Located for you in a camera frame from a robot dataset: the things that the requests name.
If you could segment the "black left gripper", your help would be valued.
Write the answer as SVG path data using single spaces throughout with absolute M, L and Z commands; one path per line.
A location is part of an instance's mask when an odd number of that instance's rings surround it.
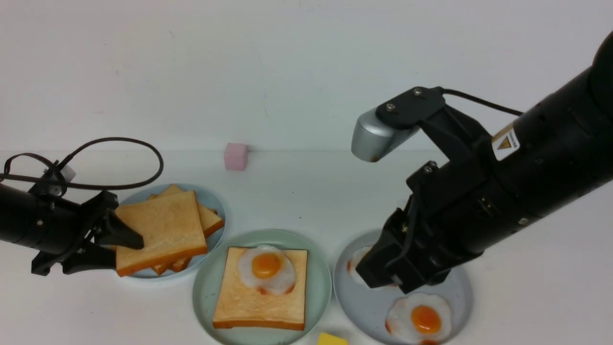
M 101 245 L 144 248 L 143 237 L 114 212 L 118 201 L 111 192 L 102 191 L 81 205 L 56 198 L 48 206 L 35 225 L 40 233 L 33 246 L 39 252 L 31 262 L 35 275 L 47 276 L 55 264 L 61 265 L 65 275 L 116 270 L 115 251 Z

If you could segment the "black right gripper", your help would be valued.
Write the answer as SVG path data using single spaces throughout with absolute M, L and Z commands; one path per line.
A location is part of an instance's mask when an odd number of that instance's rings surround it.
M 376 108 L 394 129 L 418 127 L 444 153 L 406 183 L 412 194 L 381 230 L 356 271 L 370 288 L 397 284 L 403 293 L 444 282 L 451 269 L 522 228 L 522 208 L 497 175 L 492 136 L 470 116 L 446 104 L 445 95 L 519 116 L 515 111 L 448 88 L 411 88 Z

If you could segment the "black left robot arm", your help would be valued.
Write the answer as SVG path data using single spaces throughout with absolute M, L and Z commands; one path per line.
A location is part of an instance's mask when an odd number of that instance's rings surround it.
M 1 186 L 1 240 L 38 251 L 31 273 L 55 264 L 66 275 L 109 269 L 120 277 L 208 254 L 224 227 L 223 209 L 210 209 L 202 189 L 171 184 L 150 199 L 120 205 L 115 192 L 132 185 L 39 181 L 29 191 Z

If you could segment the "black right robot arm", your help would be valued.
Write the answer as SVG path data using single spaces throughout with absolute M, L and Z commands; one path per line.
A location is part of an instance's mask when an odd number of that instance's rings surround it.
M 370 288 L 403 293 L 612 179 L 612 35 L 592 64 L 527 112 L 448 88 L 415 87 L 360 116 L 352 141 L 376 162 L 422 131 L 447 163 L 407 178 L 407 205 L 385 221 L 357 265 Z

